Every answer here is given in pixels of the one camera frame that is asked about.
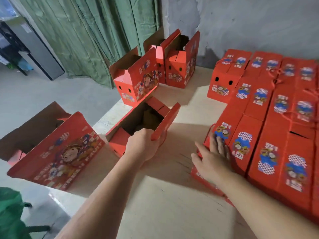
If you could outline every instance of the person's right arm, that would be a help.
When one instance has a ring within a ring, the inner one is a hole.
[[[269,197],[234,173],[229,150],[220,137],[210,134],[210,151],[195,142],[203,156],[192,154],[198,172],[218,186],[234,204],[258,239],[319,238],[319,227],[302,215]]]

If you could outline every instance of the wooden table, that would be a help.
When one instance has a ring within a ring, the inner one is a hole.
[[[236,209],[190,176],[194,140],[204,141],[226,107],[206,97],[211,76],[212,70],[197,67],[186,89],[163,85],[154,92],[168,107],[179,102],[181,109],[165,143],[135,179],[117,238],[256,238]],[[104,137],[130,109],[118,101],[94,130]],[[74,215],[117,160],[106,145],[68,192],[50,189],[51,196]]]

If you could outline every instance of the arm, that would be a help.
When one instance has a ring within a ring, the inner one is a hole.
[[[142,129],[129,138],[125,154],[56,239],[116,238],[134,178],[159,146],[151,141],[152,133]]]
[[[258,239],[319,238],[317,225],[232,171],[228,147],[220,137],[210,134],[210,151],[202,144],[195,144],[203,156],[201,160],[192,154],[198,172],[227,195]]]

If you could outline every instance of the concrete wall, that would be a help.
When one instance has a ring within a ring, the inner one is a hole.
[[[197,65],[228,48],[319,59],[319,0],[162,0],[165,34],[201,32]]]

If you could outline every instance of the gray floor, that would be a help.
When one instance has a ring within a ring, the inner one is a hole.
[[[69,113],[82,112],[88,123],[94,125],[119,99],[116,89],[103,87],[91,79],[62,76],[50,81],[36,72],[24,76],[0,63],[0,138],[53,101]],[[0,187],[20,191],[23,200],[33,204],[32,208],[24,209],[22,220],[27,226],[52,226],[49,233],[31,233],[32,238],[54,238],[70,219],[69,215],[50,197],[45,186],[10,178],[6,175],[9,168],[0,160]]]

